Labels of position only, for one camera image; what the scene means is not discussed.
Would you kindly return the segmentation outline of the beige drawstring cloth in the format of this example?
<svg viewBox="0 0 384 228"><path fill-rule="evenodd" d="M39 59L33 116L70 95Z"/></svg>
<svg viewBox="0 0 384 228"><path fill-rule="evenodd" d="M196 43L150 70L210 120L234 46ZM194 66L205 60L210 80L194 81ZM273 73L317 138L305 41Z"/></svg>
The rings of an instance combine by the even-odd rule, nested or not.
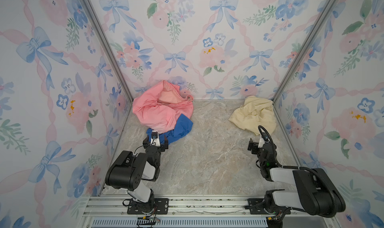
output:
<svg viewBox="0 0 384 228"><path fill-rule="evenodd" d="M260 135L258 126L263 126L270 134L277 127L273 101L249 96L244 104L229 117L229 121L238 128Z"/></svg>

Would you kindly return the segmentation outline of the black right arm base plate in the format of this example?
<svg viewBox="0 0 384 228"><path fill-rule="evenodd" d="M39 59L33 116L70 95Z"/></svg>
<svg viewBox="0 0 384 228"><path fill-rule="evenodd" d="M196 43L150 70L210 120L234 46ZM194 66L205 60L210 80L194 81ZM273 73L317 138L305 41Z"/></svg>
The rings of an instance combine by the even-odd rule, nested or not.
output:
<svg viewBox="0 0 384 228"><path fill-rule="evenodd" d="M277 206L273 201L265 202L265 199L250 198L247 199L248 204L244 206L245 210L249 210L251 215L282 215L286 211L286 215L291 214L291 210L288 207Z"/></svg>

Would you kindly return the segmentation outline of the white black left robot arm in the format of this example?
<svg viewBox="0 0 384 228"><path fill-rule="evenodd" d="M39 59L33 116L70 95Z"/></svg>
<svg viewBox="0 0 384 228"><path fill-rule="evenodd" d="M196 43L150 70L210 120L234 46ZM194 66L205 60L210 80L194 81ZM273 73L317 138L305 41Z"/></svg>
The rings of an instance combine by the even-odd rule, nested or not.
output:
<svg viewBox="0 0 384 228"><path fill-rule="evenodd" d="M105 184L117 190L125 190L130 196L123 201L129 215L166 215L169 199L155 198L154 191L143 181L155 182L160 174L161 153L169 148L169 141L153 132L143 141L144 153L123 151L107 171Z"/></svg>

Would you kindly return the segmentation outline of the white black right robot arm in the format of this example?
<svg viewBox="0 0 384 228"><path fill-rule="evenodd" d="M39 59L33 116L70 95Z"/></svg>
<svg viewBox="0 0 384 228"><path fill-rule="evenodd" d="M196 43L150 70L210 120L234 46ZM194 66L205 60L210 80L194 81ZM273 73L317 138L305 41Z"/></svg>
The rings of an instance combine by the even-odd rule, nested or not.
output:
<svg viewBox="0 0 384 228"><path fill-rule="evenodd" d="M312 216L332 218L346 210L346 202L327 173L321 168L282 166L272 142L249 141L248 151L258 157L257 167L268 182L292 185L295 190L266 191L261 202L249 200L248 210L264 210L279 221L292 210Z"/></svg>

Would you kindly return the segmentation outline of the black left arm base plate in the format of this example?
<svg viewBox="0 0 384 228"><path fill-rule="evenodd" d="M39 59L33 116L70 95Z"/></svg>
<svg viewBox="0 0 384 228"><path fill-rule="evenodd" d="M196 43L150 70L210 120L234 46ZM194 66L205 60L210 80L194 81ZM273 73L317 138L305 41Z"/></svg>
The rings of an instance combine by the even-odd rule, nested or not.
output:
<svg viewBox="0 0 384 228"><path fill-rule="evenodd" d="M169 210L169 199L154 198L147 203L126 199L123 206L127 207L128 215L167 215Z"/></svg>

